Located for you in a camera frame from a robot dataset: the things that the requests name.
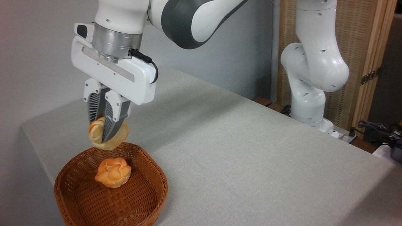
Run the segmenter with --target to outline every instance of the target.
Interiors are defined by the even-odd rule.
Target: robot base
[[[314,127],[321,132],[331,135],[335,138],[339,138],[339,133],[334,129],[334,124],[328,119],[323,118],[322,120],[315,123],[305,123],[308,126]]]

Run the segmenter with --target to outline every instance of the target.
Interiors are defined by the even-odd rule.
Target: white robotic arm
[[[291,117],[335,137],[333,124],[324,118],[324,91],[341,89],[349,76],[336,42],[336,3],[299,0],[296,34],[301,43],[288,45],[281,55],[291,87]]]
[[[178,46],[194,49],[247,0],[99,0],[93,24],[76,24],[72,62],[90,75],[84,88],[90,123],[105,116],[103,142],[130,115],[131,102],[154,99],[158,68],[140,49],[147,20]]]

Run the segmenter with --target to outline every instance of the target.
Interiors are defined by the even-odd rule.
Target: wicker basket
[[[94,180],[106,158],[124,158],[130,179],[119,188]],[[112,151],[90,148],[74,157],[59,173],[54,193],[68,226],[153,225],[165,205],[168,184],[162,169],[135,144]]]

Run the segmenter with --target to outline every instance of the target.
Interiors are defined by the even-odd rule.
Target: pastry in basket
[[[89,127],[89,139],[92,144],[99,149],[113,150],[125,141],[130,133],[128,125],[123,122],[120,129],[112,139],[102,143],[103,126],[105,125],[105,117],[101,117],[98,120],[91,123]]]
[[[118,188],[125,184],[131,175],[131,167],[123,158],[107,158],[98,167],[95,180],[106,187]]]

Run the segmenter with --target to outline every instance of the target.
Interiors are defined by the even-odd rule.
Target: basket rim
[[[155,160],[152,159],[152,157],[139,145],[136,144],[132,144],[132,143],[128,143],[128,142],[123,142],[119,145],[119,147],[123,145],[123,146],[130,146],[130,147],[135,147],[139,150],[139,152],[141,154],[144,155],[144,157],[146,157],[149,162],[151,163],[151,165],[155,168],[155,170],[158,172],[158,174],[161,176],[161,181],[162,181],[162,185],[163,185],[163,192],[162,192],[162,198],[158,201],[157,206],[155,207],[155,209],[152,211],[151,214],[149,214],[146,218],[144,218],[138,225],[144,225],[145,223],[149,222],[151,218],[158,218],[160,212],[162,211],[163,207],[166,204],[167,201],[167,196],[168,196],[168,181],[166,178],[165,173],[163,172],[163,170],[161,169],[161,167],[155,162]],[[69,223],[71,223],[72,225],[76,225],[75,222],[70,218],[70,213],[68,211],[65,205],[65,201],[64,201],[64,197],[62,195],[62,191],[60,189],[61,183],[62,183],[62,178],[64,177],[64,175],[66,174],[66,172],[68,172],[70,170],[70,168],[72,167],[72,164],[78,159],[80,158],[82,155],[87,154],[88,152],[93,152],[95,150],[100,150],[99,148],[96,147],[92,147],[89,148],[83,152],[80,152],[79,154],[77,154],[75,157],[73,157],[70,161],[68,161],[68,163],[61,169],[61,171],[59,172],[59,174],[57,175],[57,178],[55,180],[54,183],[54,187],[53,187],[53,191],[55,193],[56,196],[56,202],[57,202],[57,206],[59,208],[59,211],[63,217],[64,221],[69,221]]]

